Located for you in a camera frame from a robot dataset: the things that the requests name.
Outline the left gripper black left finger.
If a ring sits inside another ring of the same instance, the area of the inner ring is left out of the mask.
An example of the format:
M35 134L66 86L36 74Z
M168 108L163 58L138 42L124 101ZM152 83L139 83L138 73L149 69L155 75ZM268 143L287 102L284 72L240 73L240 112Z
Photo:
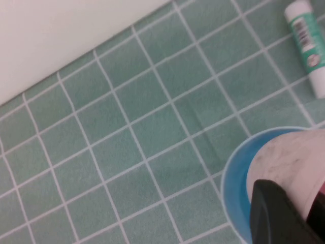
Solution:
M266 179L253 186L250 232L253 243L324 243L324 235L300 216L283 188Z

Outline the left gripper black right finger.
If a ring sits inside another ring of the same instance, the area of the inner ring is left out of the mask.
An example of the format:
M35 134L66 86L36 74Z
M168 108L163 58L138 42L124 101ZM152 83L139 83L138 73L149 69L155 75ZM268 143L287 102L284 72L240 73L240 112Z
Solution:
M324 235L324 184L313 201L307 223L317 235Z

